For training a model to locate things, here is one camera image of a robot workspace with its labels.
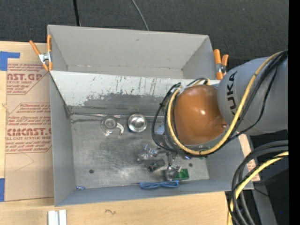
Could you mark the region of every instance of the bin floor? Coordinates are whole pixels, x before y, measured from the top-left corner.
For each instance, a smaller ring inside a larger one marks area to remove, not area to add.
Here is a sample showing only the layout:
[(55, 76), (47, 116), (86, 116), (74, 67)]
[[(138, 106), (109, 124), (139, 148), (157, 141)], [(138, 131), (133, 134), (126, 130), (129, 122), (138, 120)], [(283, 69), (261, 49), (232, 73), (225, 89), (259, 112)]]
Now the bin floor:
[[(101, 117), (73, 115), (72, 139), (75, 179), (77, 186), (103, 188), (132, 185), (139, 182), (164, 181), (163, 170), (167, 168), (167, 156), (159, 154), (155, 160), (164, 159), (165, 166), (154, 172), (147, 171), (145, 161), (137, 162), (137, 153), (149, 144), (156, 148), (151, 137), (151, 120), (147, 118), (147, 129), (141, 133), (129, 132), (127, 119), (118, 119), (124, 126), (120, 135), (117, 128), (108, 136), (101, 129)], [(205, 159), (184, 160), (177, 157), (174, 164), (187, 168), (189, 180), (209, 179)]]

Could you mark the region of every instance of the metal cap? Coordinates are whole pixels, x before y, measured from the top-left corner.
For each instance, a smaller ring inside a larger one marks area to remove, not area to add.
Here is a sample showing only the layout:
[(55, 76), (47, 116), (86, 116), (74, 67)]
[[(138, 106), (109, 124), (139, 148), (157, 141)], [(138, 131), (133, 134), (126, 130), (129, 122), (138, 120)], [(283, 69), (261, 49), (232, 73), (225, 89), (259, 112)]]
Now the metal cap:
[(147, 121), (146, 118), (141, 114), (132, 114), (128, 118), (128, 128), (134, 133), (140, 133), (146, 130)]

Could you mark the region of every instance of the blue wire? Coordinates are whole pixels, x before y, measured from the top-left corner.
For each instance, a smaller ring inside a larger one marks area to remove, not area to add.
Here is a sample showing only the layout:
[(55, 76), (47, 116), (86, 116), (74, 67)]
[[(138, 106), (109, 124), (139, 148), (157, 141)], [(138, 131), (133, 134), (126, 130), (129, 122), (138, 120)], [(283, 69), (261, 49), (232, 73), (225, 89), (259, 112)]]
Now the blue wire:
[(153, 188), (177, 188), (179, 186), (179, 180), (165, 181), (165, 182), (140, 182), (141, 189), (153, 189)]

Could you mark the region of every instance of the black floor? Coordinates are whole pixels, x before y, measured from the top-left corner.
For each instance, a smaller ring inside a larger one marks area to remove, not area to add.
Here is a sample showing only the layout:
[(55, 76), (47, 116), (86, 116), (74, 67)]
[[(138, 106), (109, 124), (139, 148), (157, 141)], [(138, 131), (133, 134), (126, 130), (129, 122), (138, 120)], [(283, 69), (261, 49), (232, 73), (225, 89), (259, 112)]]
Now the black floor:
[[(135, 2), (150, 30), (209, 35), (213, 49), (229, 54), (229, 69), (288, 49), (289, 0)], [(77, 3), (82, 26), (146, 30), (131, 0), (77, 0)], [(45, 42), (48, 24), (75, 26), (72, 1), (0, 0), (0, 40)], [(260, 141), (263, 139), (270, 141), (268, 137), (261, 137)], [(270, 197), (282, 186), (288, 191), (288, 176), (269, 187)], [(281, 215), (278, 224), (288, 224), (288, 197), (272, 199), (275, 213)]]

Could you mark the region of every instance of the cardboard sheet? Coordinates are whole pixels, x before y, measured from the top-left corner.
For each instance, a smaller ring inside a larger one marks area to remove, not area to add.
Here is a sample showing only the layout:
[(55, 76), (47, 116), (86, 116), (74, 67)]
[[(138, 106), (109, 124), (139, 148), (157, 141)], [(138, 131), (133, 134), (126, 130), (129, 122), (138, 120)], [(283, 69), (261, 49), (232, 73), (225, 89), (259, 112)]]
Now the cardboard sheet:
[[(37, 47), (45, 53), (46, 44)], [(20, 58), (7, 60), (7, 97), (1, 104), (1, 115), (6, 117), (6, 128), (1, 126), (5, 131), (4, 200), (52, 197), (49, 74), (29, 43), (0, 42), (0, 51), (20, 53)]]

